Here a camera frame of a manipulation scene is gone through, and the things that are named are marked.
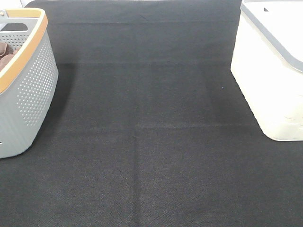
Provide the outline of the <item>brown microfibre towel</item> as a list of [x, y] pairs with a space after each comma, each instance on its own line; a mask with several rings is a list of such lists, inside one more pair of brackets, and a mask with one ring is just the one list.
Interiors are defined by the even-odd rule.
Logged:
[[8, 43], [0, 43], [0, 71], [10, 62], [18, 49], [13, 50]]

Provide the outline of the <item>black table cloth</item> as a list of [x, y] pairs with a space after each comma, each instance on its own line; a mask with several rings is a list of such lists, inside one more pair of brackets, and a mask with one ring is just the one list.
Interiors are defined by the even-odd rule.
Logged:
[[59, 77], [0, 161], [3, 227], [300, 227], [303, 144], [263, 134], [230, 64], [238, 0], [35, 0]]

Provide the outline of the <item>white plastic storage bin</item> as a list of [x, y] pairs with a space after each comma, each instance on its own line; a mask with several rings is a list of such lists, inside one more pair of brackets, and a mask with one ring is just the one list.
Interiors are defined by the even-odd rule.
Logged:
[[303, 138], [303, 3], [244, 0], [231, 72], [262, 132]]

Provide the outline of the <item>grey perforated laundry basket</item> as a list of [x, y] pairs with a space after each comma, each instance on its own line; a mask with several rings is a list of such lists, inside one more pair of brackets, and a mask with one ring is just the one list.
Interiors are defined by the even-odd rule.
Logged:
[[18, 52], [0, 71], [0, 157], [25, 152], [52, 102], [58, 69], [43, 9], [1, 9], [0, 42]]

